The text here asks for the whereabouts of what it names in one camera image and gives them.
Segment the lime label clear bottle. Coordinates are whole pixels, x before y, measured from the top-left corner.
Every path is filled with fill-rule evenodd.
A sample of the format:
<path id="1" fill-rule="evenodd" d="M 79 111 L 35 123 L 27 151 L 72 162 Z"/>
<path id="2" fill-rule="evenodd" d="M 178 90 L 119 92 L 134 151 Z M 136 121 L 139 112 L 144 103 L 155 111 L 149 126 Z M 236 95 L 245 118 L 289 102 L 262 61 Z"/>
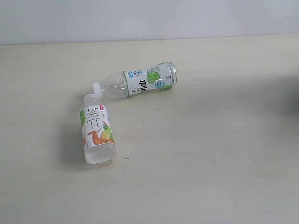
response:
<path id="1" fill-rule="evenodd" d="M 177 70 L 173 63 L 164 62 L 143 70 L 128 70 L 109 76 L 104 82 L 93 84 L 99 98 L 127 98 L 136 94 L 168 89 L 177 83 Z"/>

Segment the tea bottle with camel label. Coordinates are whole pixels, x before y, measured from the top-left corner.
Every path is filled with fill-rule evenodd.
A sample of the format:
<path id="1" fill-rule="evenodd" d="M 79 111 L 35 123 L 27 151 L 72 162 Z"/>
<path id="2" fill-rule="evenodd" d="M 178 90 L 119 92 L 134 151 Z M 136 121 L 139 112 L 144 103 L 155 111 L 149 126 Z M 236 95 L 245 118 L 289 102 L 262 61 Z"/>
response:
<path id="1" fill-rule="evenodd" d="M 111 165 L 117 152 L 107 107 L 95 94 L 84 97 L 80 109 L 85 160 L 93 167 Z"/>

